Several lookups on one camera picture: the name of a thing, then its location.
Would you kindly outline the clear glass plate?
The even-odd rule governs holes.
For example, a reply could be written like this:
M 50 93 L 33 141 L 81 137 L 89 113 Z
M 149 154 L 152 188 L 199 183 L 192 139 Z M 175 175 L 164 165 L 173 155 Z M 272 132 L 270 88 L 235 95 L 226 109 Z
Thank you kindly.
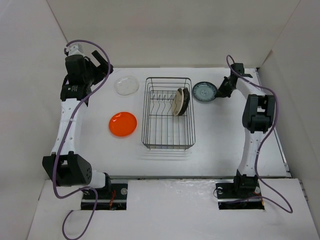
M 121 96 L 128 96 L 138 91 L 139 81 L 132 75 L 117 79 L 114 83 L 115 91 Z

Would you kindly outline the blue patterned ceramic plate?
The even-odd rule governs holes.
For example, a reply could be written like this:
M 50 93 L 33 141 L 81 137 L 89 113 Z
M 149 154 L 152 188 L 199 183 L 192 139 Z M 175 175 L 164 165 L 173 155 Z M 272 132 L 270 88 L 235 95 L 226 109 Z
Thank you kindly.
M 217 87 L 208 81 L 196 83 L 192 88 L 193 97 L 201 103 L 209 103 L 216 98 Z

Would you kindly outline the orange plate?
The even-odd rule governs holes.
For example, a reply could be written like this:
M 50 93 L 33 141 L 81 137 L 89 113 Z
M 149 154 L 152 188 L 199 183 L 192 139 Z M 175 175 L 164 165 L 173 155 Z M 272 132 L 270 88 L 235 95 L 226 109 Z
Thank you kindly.
M 127 137 L 137 128 L 138 121 L 136 117 L 126 111 L 118 112 L 111 117 L 108 127 L 109 131 L 116 137 Z

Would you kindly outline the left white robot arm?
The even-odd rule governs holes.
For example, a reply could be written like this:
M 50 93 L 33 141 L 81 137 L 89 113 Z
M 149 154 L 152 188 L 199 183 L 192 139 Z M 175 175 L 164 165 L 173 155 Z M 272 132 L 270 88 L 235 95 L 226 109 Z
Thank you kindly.
M 60 92 L 58 134 L 50 155 L 43 157 L 42 166 L 57 186 L 89 186 L 105 199 L 112 192 L 109 175 L 93 170 L 80 155 L 82 122 L 89 106 L 91 87 L 100 83 L 107 73 L 113 72 L 113 66 L 98 51 L 93 51 L 92 56 L 99 66 L 79 50 L 70 50 L 65 58 L 67 75 Z

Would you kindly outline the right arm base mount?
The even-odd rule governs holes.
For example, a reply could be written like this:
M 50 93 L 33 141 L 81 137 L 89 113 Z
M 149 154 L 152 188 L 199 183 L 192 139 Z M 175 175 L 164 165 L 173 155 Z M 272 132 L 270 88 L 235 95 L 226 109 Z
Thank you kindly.
M 231 181 L 218 181 L 215 183 L 213 195 L 218 200 L 219 210 L 264 210 L 264 202 L 260 198 L 259 183 L 252 189 L 234 190 Z

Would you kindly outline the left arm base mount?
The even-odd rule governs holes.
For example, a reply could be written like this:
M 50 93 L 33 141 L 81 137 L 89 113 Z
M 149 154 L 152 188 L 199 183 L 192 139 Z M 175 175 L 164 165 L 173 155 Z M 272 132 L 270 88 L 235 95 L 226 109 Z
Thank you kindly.
M 111 189 L 97 189 L 96 210 L 124 211 L 127 209 L 128 181 L 125 179 L 112 179 Z M 82 195 L 80 209 L 92 210 L 95 204 L 95 193 L 92 190 L 85 190 Z

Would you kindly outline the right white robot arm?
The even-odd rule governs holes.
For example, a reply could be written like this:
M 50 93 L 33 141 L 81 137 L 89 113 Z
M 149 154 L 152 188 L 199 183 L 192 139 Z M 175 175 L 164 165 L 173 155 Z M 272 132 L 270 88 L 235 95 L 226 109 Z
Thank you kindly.
M 225 76 L 215 94 L 216 98 L 229 98 L 238 90 L 245 97 L 246 103 L 242 114 L 242 126 L 245 142 L 240 164 L 233 178 L 233 183 L 221 183 L 218 187 L 227 199 L 248 198 L 258 186 L 258 158 L 261 143 L 273 126 L 276 98 L 265 94 L 256 84 L 248 81 L 250 74 L 245 73 L 243 63 L 230 65 L 230 75 Z

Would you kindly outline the cream and black plate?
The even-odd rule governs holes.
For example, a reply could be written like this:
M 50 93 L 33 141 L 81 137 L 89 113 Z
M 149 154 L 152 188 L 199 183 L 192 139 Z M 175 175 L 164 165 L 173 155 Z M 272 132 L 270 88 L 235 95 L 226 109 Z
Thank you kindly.
M 174 116 L 178 116 L 184 105 L 185 94 L 182 88 L 179 88 L 172 100 L 171 111 Z

